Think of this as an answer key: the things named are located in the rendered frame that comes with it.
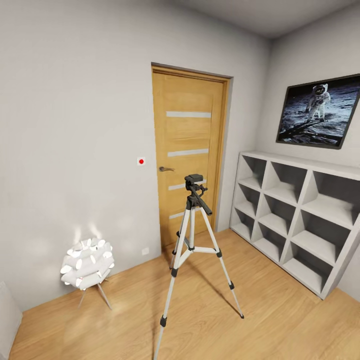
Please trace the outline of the camera tripod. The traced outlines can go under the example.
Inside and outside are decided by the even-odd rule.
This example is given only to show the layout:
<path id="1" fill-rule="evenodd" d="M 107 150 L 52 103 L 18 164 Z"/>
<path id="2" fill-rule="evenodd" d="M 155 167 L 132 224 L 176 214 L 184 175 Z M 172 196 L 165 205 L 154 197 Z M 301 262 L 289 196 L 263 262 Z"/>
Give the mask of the camera tripod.
<path id="1" fill-rule="evenodd" d="M 213 212 L 208 207 L 208 205 L 205 203 L 205 201 L 201 198 L 204 195 L 204 192 L 208 190 L 208 188 L 207 187 L 204 188 L 204 186 L 202 184 L 201 185 L 196 184 L 197 182 L 202 182 L 204 177 L 203 177 L 203 175 L 195 173 L 195 174 L 186 176 L 184 179 L 185 179 L 185 187 L 188 191 L 191 191 L 191 195 L 189 195 L 187 197 L 186 207 L 185 207 L 184 215 L 182 218 L 180 230 L 176 233 L 176 235 L 178 236 L 178 239 L 176 242 L 175 250 L 172 251 L 173 259 L 171 262 L 171 266 L 169 268 L 170 270 L 172 269 L 172 271 L 171 271 L 172 278 L 171 278 L 171 282 L 170 282 L 170 287 L 169 287 L 169 291 L 168 291 L 164 314 L 163 314 L 162 318 L 160 319 L 161 329 L 160 329 L 160 334 L 159 334 L 159 338 L 158 338 L 158 343 L 157 343 L 157 347 L 156 347 L 154 360 L 157 360 L 158 352 L 160 349 L 162 334 L 163 334 L 164 327 L 166 326 L 168 308 L 169 308 L 170 299 L 172 296 L 172 290 L 173 290 L 175 278 L 177 277 L 177 274 L 178 274 L 178 269 L 193 252 L 216 253 L 216 255 L 220 258 L 222 267 L 224 269 L 224 272 L 225 272 L 227 280 L 228 280 L 229 287 L 232 290 L 233 296 L 237 303 L 241 318 L 244 319 L 244 315 L 241 312 L 236 295 L 234 293 L 234 288 L 235 288 L 234 283 L 229 278 L 224 261 L 222 259 L 222 251 L 218 247 L 217 241 L 215 239 L 212 228 L 210 226 L 210 222 L 207 217 L 207 215 L 211 216 L 213 214 Z M 196 191 L 200 191 L 200 190 L 202 190 L 202 194 L 198 195 Z M 197 206 L 199 206 L 202 211 L 202 215 L 203 215 L 206 225 L 208 227 L 208 230 L 211 235 L 211 238 L 212 238 L 215 248 L 194 246 L 195 209 Z M 187 238 L 185 236 L 185 234 L 186 234 L 187 225 L 189 222 L 189 217 L 190 217 L 190 230 L 189 230 L 189 238 Z M 183 243 L 186 244 L 187 250 L 181 256 Z"/>

